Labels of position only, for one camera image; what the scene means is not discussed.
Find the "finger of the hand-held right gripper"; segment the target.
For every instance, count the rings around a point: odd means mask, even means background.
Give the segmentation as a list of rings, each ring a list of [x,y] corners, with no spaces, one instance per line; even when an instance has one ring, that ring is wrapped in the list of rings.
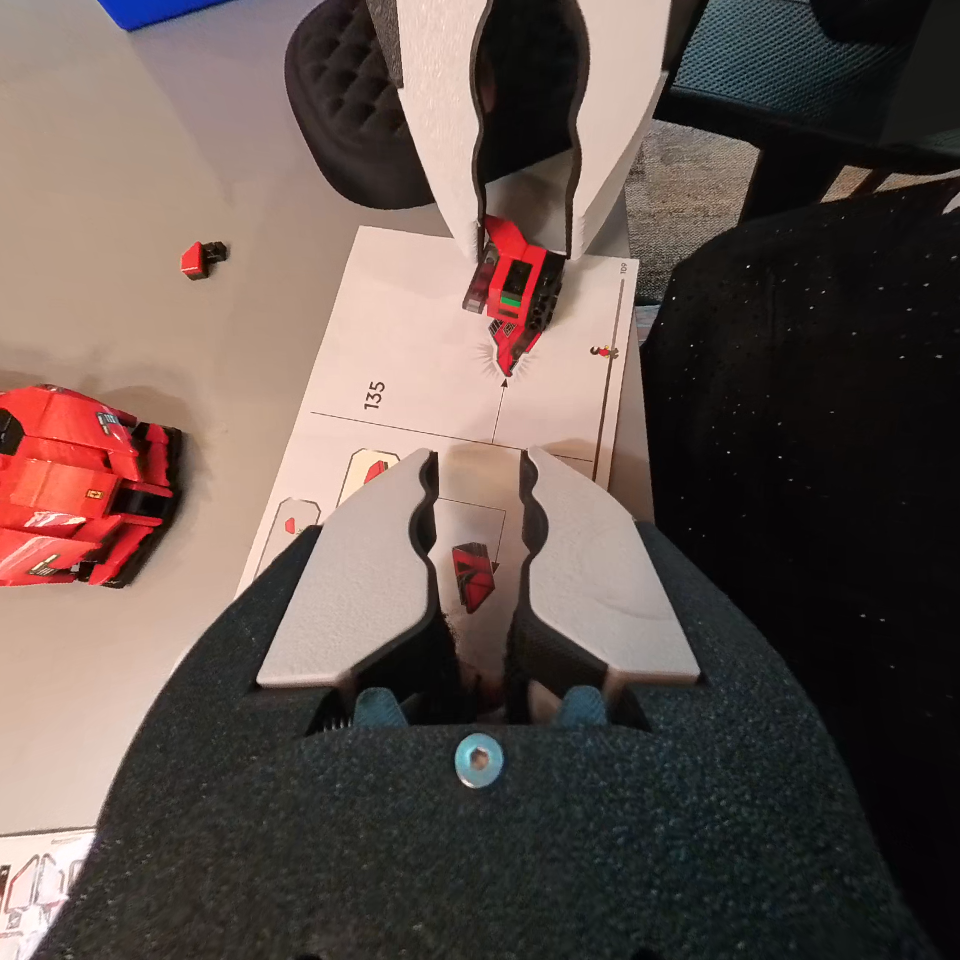
[[[565,219],[576,260],[604,227],[665,86],[671,2],[581,1],[571,11],[581,51]]]
[[[467,257],[480,255],[483,109],[477,50],[486,1],[369,1],[371,21],[438,210]]]

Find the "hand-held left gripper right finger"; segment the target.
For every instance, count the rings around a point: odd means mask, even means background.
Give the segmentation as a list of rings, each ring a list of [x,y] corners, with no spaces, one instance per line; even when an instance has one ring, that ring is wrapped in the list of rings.
[[[634,518],[604,487],[540,447],[523,451],[528,555],[510,625],[510,678],[553,694],[701,677]]]

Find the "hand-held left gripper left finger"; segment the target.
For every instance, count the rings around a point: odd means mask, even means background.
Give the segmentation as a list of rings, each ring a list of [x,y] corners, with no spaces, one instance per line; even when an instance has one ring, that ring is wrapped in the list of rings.
[[[398,699],[447,683],[447,623],[429,552],[438,454],[419,448],[360,486],[318,537],[256,677],[263,689]]]

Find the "red black green lego assembly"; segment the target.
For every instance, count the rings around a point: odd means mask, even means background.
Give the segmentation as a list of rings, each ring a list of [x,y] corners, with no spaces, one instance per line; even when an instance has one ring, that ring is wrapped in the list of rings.
[[[478,263],[462,301],[462,309],[486,314],[518,328],[543,332],[550,324],[562,288],[568,258],[542,246],[542,266],[536,271],[526,263]]]

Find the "blue plastic bin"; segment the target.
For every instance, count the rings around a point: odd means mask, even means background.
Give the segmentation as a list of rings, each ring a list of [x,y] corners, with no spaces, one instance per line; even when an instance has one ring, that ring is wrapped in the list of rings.
[[[113,23],[127,33],[183,18],[231,1],[98,1]]]

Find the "red lego car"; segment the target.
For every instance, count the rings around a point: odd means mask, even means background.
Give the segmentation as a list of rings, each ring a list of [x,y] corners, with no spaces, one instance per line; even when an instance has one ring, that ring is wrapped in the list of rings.
[[[184,444],[76,390],[3,390],[1,586],[126,587],[177,513]]]

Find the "lego instruction booklet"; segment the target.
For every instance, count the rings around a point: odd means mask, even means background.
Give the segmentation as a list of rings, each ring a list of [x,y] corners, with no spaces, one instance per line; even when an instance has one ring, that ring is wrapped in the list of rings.
[[[608,488],[638,262],[566,268],[557,315],[511,374],[462,307],[473,268],[449,238],[358,228],[237,592],[392,458],[541,447]]]

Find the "black mesh chair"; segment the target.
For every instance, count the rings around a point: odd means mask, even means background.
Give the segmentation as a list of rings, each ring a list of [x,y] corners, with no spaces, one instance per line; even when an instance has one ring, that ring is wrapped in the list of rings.
[[[842,167],[886,174],[958,166],[958,122],[899,142],[883,129],[935,2],[680,2],[654,118],[760,150],[741,219],[821,199]],[[342,197],[376,210],[434,197],[384,50],[386,3],[322,2],[297,25],[284,80],[315,162]],[[563,2],[493,2],[480,66],[481,183],[571,146],[577,38]]]

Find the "white sticker sheet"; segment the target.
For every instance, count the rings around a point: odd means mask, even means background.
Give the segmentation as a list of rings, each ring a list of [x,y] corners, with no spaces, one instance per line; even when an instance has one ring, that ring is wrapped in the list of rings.
[[[1,836],[1,957],[29,959],[70,897],[95,831]]]

